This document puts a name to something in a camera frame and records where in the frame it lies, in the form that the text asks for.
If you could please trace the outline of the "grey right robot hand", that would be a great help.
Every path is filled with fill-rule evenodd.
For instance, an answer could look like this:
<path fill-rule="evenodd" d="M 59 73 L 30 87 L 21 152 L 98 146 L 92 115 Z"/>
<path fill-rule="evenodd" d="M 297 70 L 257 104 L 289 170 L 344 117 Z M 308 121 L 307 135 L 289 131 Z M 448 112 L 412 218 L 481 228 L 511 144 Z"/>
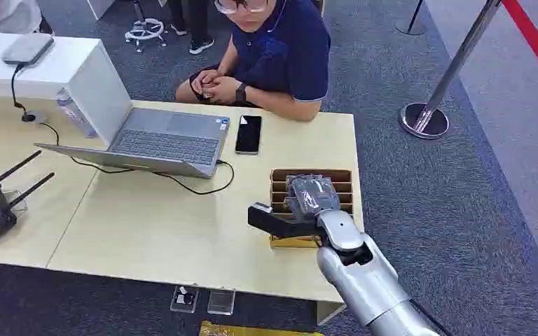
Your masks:
<path fill-rule="evenodd" d="M 340 200 L 330 177 L 299 174 L 286 177 L 284 205 L 298 220 L 310 220 L 325 210 L 341 210 Z"/>

